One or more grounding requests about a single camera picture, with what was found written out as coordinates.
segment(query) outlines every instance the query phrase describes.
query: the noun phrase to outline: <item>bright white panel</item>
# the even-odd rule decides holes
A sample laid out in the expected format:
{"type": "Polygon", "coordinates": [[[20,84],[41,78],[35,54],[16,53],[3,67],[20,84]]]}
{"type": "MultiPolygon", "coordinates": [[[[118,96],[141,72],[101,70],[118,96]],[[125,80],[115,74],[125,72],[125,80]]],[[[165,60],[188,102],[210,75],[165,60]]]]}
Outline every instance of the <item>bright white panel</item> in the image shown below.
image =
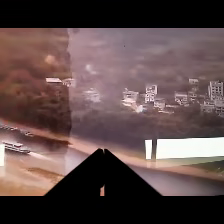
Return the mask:
{"type": "Polygon", "coordinates": [[[159,139],[157,159],[224,156],[224,138],[159,139]]]}
{"type": "Polygon", "coordinates": [[[152,140],[145,140],[146,159],[151,159],[152,156],[152,140]]]}
{"type": "Polygon", "coordinates": [[[5,165],[5,145],[0,144],[0,166],[5,165]]]}

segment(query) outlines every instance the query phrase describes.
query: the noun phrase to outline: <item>projected image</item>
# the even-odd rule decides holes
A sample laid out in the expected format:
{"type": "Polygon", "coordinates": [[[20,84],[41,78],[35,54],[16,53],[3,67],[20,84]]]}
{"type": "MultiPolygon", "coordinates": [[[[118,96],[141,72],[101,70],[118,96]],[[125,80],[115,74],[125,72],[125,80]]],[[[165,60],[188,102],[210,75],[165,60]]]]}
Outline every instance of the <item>projected image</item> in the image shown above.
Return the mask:
{"type": "Polygon", "coordinates": [[[44,195],[98,148],[224,180],[224,29],[0,28],[0,46],[0,195],[44,195]]]}

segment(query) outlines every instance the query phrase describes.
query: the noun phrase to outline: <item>white rectangle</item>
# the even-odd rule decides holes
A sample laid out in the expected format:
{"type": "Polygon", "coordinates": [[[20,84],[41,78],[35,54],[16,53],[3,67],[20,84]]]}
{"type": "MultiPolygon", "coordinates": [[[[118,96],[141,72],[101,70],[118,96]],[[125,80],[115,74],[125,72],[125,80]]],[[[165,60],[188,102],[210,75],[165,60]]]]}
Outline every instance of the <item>white rectangle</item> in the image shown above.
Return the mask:
{"type": "Polygon", "coordinates": [[[5,145],[0,144],[0,166],[5,165],[5,145]]]}
{"type": "MultiPolygon", "coordinates": [[[[146,159],[151,159],[150,142],[146,140],[146,159]]],[[[156,151],[156,159],[220,157],[224,156],[224,138],[159,139],[156,151]]]]}

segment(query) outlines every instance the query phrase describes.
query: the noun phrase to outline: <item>ship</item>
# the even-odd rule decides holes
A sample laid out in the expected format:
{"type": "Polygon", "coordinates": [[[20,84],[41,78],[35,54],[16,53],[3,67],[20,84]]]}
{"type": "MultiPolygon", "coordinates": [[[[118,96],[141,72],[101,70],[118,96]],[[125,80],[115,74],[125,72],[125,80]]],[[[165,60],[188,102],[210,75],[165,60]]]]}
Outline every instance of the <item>ship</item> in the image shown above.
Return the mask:
{"type": "Polygon", "coordinates": [[[29,148],[26,147],[26,146],[24,146],[21,143],[8,142],[8,141],[3,141],[2,143],[5,145],[5,149],[7,149],[7,150],[15,151],[15,152],[20,152],[20,153],[23,153],[23,154],[30,153],[29,148]]]}

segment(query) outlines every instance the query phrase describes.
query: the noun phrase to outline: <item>white light patch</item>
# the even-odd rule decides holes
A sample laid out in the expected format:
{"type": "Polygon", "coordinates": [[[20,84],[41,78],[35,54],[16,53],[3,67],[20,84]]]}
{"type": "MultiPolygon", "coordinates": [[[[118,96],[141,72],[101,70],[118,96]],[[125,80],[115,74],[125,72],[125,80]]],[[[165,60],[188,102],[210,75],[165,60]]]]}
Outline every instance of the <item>white light patch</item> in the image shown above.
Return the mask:
{"type": "Polygon", "coordinates": [[[145,140],[146,159],[151,159],[152,156],[152,140],[145,140]]]}
{"type": "Polygon", "coordinates": [[[224,156],[224,138],[159,139],[156,159],[224,156]]]}
{"type": "Polygon", "coordinates": [[[0,166],[5,165],[5,145],[0,144],[0,166]]]}

